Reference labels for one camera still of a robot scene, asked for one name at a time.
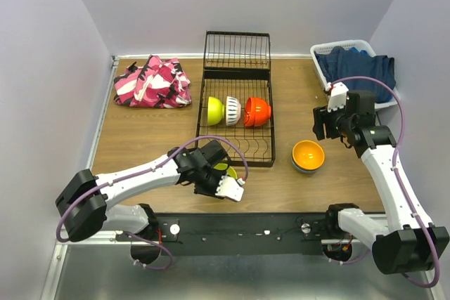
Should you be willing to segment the lime green bowl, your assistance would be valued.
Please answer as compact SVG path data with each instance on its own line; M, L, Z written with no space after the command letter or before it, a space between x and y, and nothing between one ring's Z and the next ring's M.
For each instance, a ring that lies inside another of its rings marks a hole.
M236 180L238 179L236 170L226 163L218 163L217 165L215 165L212 173L219 179L222 179L225 176L234 178Z
M225 106L213 96L208 98L207 102L207 125L214 126L221 122L225 115Z

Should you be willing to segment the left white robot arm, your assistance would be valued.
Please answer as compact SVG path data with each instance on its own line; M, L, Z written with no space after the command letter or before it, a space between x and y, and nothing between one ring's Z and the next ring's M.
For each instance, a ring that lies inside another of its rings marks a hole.
M239 202L241 182L216 166L228 156L214 139L201 148L177 147L166 155L122 171L94 175L78 171L56 198L59 242L80 242L102 230L121 230L140 240L154 236L157 221L147 204L123 201L156 188L193 185L198 195Z

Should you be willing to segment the orange bowl top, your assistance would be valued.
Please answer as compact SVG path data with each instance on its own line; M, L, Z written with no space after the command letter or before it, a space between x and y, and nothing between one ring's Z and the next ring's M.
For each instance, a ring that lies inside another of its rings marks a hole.
M262 126L271 118L271 106L262 98L252 98L253 126Z

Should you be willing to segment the orange bowl bottom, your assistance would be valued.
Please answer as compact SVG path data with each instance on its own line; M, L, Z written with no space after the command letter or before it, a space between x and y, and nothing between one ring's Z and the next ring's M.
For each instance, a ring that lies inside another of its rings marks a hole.
M255 124L255 99L249 97L244 108L244 126L251 127Z

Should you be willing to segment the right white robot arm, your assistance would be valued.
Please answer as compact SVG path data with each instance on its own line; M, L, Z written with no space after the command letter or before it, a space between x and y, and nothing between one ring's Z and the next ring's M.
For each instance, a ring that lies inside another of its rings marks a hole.
M332 204L323 221L333 238L348 233L366 245L376 266L386 275L431 270L449 243L449 233L435 226L421 207L404 173L398 142L390 128L375 123L375 96L330 88L328 104L316 107L313 131L318 140L339 139L368 169L385 210L382 226L355 204Z

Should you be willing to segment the white pink bowl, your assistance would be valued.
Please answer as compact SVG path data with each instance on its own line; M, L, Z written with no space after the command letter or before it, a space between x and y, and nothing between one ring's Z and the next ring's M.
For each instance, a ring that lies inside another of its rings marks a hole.
M237 98L226 97L225 120L227 126L233 126L238 123L241 116L241 104Z

